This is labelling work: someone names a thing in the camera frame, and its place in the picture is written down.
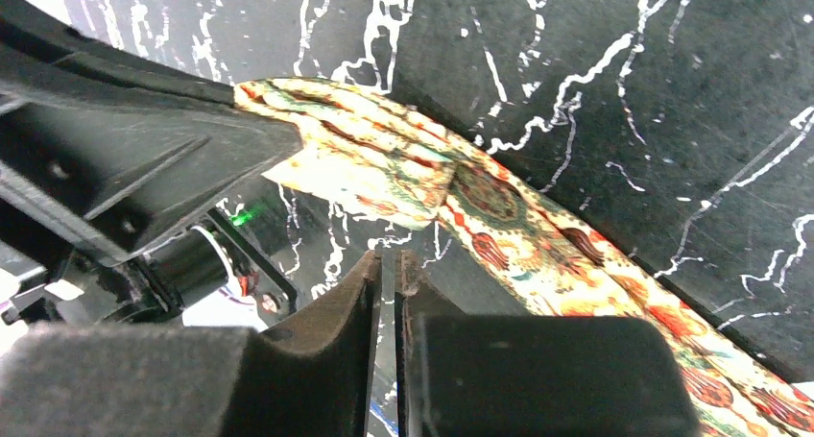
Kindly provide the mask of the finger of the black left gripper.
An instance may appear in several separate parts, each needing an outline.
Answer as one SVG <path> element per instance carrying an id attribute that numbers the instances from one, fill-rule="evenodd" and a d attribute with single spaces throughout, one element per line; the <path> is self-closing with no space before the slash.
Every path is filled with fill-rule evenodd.
<path id="1" fill-rule="evenodd" d="M 228 85 L 139 58 L 1 0 L 1 197 L 113 266 L 301 149 Z"/>

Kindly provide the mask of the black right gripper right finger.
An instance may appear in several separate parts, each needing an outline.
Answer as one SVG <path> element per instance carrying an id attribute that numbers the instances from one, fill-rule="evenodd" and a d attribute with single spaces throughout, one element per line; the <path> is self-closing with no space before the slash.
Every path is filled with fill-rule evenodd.
<path id="1" fill-rule="evenodd" d="M 619 316 L 467 314 L 416 256 L 395 268 L 403 436 L 696 436 L 656 327 Z"/>

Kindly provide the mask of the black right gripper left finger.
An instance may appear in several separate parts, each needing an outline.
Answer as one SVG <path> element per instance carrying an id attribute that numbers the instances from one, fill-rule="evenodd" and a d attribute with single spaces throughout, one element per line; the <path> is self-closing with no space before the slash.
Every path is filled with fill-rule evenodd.
<path id="1" fill-rule="evenodd" d="M 264 331 L 41 324 L 1 360 L 5 436 L 363 436 L 382 265 Z"/>

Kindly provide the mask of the cream flamingo paisley tie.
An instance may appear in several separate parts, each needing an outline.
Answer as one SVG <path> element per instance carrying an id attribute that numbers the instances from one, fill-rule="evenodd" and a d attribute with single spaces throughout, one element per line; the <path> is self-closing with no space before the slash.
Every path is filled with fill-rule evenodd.
<path id="1" fill-rule="evenodd" d="M 247 81 L 234 105 L 296 127 L 266 172 L 352 214 L 444 227 L 530 312 L 632 316 L 666 337 L 705 436 L 809 436 L 813 402 L 755 362 L 598 231 L 416 109 L 320 78 Z"/>

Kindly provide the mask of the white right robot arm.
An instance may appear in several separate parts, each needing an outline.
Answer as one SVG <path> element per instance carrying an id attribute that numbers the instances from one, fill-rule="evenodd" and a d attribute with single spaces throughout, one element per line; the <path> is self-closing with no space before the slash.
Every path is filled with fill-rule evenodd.
<path id="1" fill-rule="evenodd" d="M 416 257 L 369 251 L 307 305 L 219 216 L 107 267 L 52 238 L 12 298 L 5 436 L 363 436 L 381 293 L 400 436 L 696 436 L 663 336 L 641 320 L 467 314 Z"/>

